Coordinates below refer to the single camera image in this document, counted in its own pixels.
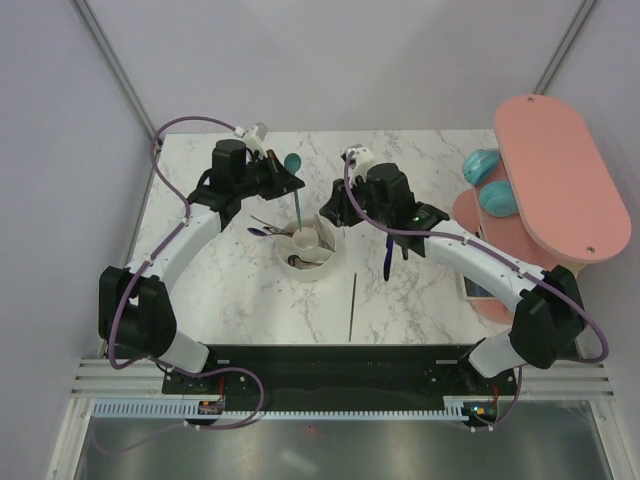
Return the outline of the purple long-handled spoon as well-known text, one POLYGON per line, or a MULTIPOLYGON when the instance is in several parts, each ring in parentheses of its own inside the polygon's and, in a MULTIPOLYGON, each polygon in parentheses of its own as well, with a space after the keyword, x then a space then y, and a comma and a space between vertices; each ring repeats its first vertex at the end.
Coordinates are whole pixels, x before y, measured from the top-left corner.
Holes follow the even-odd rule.
POLYGON ((268 236, 290 237, 290 234, 288 232, 264 230, 264 229, 258 229, 258 228, 255 228, 255 227, 247 228, 247 232, 250 233, 251 235, 256 236, 256 237, 268 237, 268 236))

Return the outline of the white round divided container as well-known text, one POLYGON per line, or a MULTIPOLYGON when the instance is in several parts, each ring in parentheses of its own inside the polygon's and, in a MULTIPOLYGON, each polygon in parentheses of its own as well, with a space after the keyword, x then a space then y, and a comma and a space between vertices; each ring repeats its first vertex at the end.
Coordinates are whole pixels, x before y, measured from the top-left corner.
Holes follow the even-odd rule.
POLYGON ((334 274, 345 260, 344 233, 325 219, 332 228, 336 248, 334 252, 324 248, 315 216, 303 219, 301 229, 297 221, 287 224, 283 230, 291 232, 292 235, 278 236, 275 243, 277 264, 288 277, 299 282, 309 283, 327 278, 334 274), (303 260, 322 262, 322 265, 314 268, 294 268, 286 262, 289 255, 298 255, 303 260))

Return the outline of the copper bowl dark spoon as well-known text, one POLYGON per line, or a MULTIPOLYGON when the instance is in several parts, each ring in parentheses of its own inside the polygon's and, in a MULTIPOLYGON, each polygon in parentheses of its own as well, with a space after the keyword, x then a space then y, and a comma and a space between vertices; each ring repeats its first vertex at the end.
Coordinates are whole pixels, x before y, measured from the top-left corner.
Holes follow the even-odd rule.
POLYGON ((303 260, 298 255, 289 255, 286 260, 287 264, 291 267, 304 269, 304 268, 314 268, 322 265, 322 262, 314 262, 303 260))

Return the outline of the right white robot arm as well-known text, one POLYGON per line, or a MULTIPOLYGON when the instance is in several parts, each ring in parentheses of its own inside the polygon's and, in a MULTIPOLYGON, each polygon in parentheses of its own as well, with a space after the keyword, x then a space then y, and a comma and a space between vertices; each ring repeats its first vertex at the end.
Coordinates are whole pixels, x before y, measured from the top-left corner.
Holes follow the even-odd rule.
POLYGON ((376 165, 355 182, 335 180, 320 214, 336 227, 369 222, 402 250, 456 270, 513 314, 510 330, 479 341, 458 368, 459 384, 469 393, 483 392, 505 370, 550 368, 586 326, 571 271, 526 263, 475 237, 442 210, 417 201, 393 163, 376 165))

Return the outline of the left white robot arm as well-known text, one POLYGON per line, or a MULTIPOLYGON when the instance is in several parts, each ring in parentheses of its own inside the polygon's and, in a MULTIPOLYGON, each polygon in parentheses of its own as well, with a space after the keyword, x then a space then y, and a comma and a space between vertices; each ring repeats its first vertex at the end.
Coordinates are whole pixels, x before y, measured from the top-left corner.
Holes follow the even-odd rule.
POLYGON ((187 196, 184 213, 166 237, 123 268, 108 267, 99 279, 99 335, 115 369, 125 348, 134 360, 148 358, 185 373, 185 382, 208 393, 219 382, 210 350, 182 333, 170 292, 198 253, 230 224, 243 200, 274 200, 304 187, 303 180, 280 162, 273 150, 259 151, 237 139, 215 144, 211 166, 187 196))

